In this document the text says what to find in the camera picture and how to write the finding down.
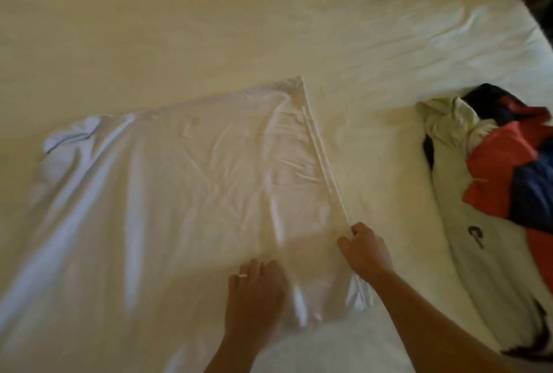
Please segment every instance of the right hand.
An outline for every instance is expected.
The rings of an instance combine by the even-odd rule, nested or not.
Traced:
[[[341,237],[338,247],[349,266],[359,277],[374,286],[382,276],[394,271],[390,251],[379,237],[365,223],[351,226],[353,238]]]

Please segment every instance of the white fabric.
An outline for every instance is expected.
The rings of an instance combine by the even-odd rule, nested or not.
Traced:
[[[227,278],[251,258],[287,274],[281,336],[367,307],[336,246],[349,224],[300,77],[89,117],[44,150],[0,302],[11,371],[162,371],[178,354],[173,368],[199,371],[223,336]]]
[[[25,240],[11,226],[46,132],[303,75],[349,220],[383,235],[409,283],[498,348],[454,270],[413,105],[490,82],[551,106],[552,68],[520,0],[0,0],[0,286]],[[412,371],[379,301],[254,367],[370,369]]]

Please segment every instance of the white bed sheet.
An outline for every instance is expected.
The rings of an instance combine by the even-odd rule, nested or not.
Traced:
[[[45,132],[301,74],[350,222],[383,235],[405,279],[497,348],[455,273],[413,104],[490,82],[550,106],[552,65],[519,0],[0,0],[0,286]],[[254,369],[412,367],[377,301]]]

